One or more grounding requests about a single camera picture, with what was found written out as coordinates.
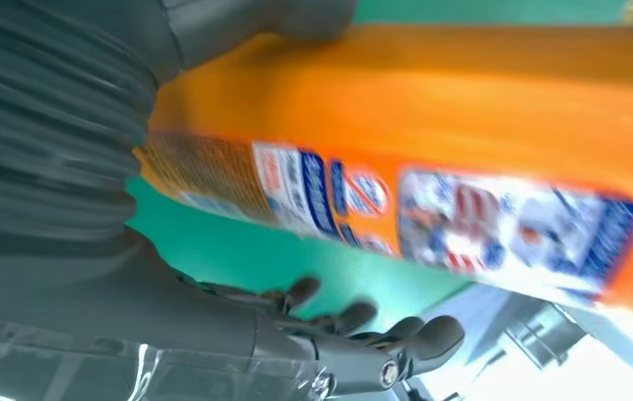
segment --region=gray plastic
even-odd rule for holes
[[[0,401],[319,401],[325,370],[0,322]]]

